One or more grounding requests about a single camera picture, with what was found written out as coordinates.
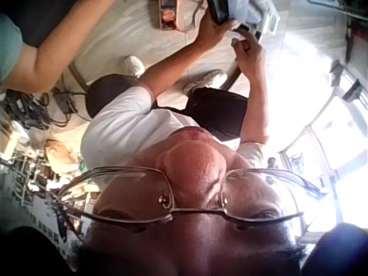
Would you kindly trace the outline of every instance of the white t-shirt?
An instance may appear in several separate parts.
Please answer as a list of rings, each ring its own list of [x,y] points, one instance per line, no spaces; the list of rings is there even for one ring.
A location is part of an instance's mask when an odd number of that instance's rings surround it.
[[[82,138],[80,151],[87,168],[123,166],[174,131],[199,126],[188,116],[167,109],[151,110],[151,105],[151,96],[142,87],[131,87],[106,105]],[[254,167],[263,167],[262,145],[244,143],[237,151]]]

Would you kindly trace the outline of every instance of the teal sleeve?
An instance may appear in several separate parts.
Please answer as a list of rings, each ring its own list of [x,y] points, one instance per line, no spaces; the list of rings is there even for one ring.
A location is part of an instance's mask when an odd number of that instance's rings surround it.
[[[19,28],[3,13],[0,13],[0,34],[0,81],[3,81],[16,65],[23,42]]]

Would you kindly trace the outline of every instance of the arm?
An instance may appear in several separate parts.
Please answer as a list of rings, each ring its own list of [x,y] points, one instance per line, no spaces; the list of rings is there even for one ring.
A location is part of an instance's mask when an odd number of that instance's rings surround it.
[[[206,51],[215,47],[224,37],[234,21],[218,26],[213,22],[209,10],[201,20],[196,40],[168,58],[150,67],[139,79],[140,86],[148,88],[153,99],[170,88],[180,76]]]
[[[269,106],[266,85],[266,53],[254,36],[239,31],[246,40],[233,41],[236,60],[240,70],[250,82],[250,94],[246,115],[240,133],[240,143],[256,142],[266,144],[269,136]]]
[[[29,93],[50,91],[113,2],[82,0],[38,49],[23,44],[20,58],[3,86]]]

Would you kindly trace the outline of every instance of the red device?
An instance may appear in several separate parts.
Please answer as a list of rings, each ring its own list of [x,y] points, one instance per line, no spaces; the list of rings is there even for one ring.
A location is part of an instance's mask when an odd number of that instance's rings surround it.
[[[159,0],[160,29],[176,30],[179,0]]]

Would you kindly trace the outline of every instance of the eyeglasses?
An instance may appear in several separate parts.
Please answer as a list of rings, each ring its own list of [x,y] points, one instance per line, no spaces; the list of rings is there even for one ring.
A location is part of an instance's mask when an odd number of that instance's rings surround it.
[[[161,171],[146,167],[95,168],[51,193],[59,217],[87,217],[129,229],[195,213],[222,216],[242,227],[277,224],[301,217],[306,211],[301,205],[313,208],[326,195],[289,171],[238,169],[226,173],[219,192],[191,208],[178,202]]]

